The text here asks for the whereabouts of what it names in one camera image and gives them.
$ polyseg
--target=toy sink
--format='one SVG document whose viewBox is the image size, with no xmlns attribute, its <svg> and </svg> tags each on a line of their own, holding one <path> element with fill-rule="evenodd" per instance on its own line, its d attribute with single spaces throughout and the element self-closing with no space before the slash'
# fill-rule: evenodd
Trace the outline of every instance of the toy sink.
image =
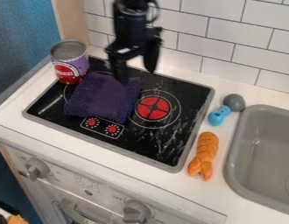
<svg viewBox="0 0 289 224">
<path fill-rule="evenodd" d="M 289 111 L 266 105 L 245 109 L 224 175 L 237 194 L 289 214 Z"/>
</svg>

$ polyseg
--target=play kitchen stove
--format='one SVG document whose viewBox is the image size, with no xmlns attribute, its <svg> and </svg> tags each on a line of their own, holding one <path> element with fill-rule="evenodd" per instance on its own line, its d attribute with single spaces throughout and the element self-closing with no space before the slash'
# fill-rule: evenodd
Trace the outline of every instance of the play kitchen stove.
<svg viewBox="0 0 289 224">
<path fill-rule="evenodd" d="M 91 70 L 109 75 L 106 62 L 89 58 Z M 214 90 L 130 68 L 143 89 L 124 124 L 100 117 L 66 116 L 74 85 L 55 82 L 24 112 L 25 117 L 168 172 L 179 172 L 194 143 Z"/>
</svg>

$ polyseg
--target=tin can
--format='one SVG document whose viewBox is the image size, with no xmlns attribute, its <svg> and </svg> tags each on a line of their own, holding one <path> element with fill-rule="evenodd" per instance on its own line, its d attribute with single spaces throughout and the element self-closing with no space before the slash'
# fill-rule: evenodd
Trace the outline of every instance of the tin can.
<svg viewBox="0 0 289 224">
<path fill-rule="evenodd" d="M 77 84 L 89 70 L 87 48 L 76 39 L 60 41 L 51 49 L 52 63 L 60 82 Z"/>
</svg>

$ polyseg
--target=orange toy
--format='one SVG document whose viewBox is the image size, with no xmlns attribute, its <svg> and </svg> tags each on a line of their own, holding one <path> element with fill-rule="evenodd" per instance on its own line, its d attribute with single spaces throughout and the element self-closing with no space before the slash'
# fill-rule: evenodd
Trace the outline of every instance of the orange toy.
<svg viewBox="0 0 289 224">
<path fill-rule="evenodd" d="M 28 224 L 28 222 L 26 220 L 24 220 L 20 215 L 14 215 L 11 216 L 8 219 L 8 224 Z"/>
<path fill-rule="evenodd" d="M 199 137 L 196 156 L 188 166 L 188 173 L 196 175 L 201 173 L 205 181 L 209 180 L 212 175 L 212 160 L 218 150 L 219 139 L 212 132 L 203 132 Z"/>
</svg>

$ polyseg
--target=red burner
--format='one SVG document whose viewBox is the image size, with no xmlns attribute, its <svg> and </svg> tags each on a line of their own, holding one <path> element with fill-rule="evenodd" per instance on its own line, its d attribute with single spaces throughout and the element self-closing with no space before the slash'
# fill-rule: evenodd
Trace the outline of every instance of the red burner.
<svg viewBox="0 0 289 224">
<path fill-rule="evenodd" d="M 95 118 L 90 118 L 88 120 L 88 125 L 89 126 L 95 126 L 96 125 L 96 119 Z"/>
<path fill-rule="evenodd" d="M 137 112 L 144 119 L 157 121 L 169 114 L 170 104 L 159 96 L 148 96 L 138 102 Z"/>
<path fill-rule="evenodd" d="M 108 132 L 109 132 L 110 134 L 116 133 L 116 132 L 117 132 L 117 127 L 116 127 L 115 125 L 110 125 L 110 126 L 108 127 Z"/>
</svg>

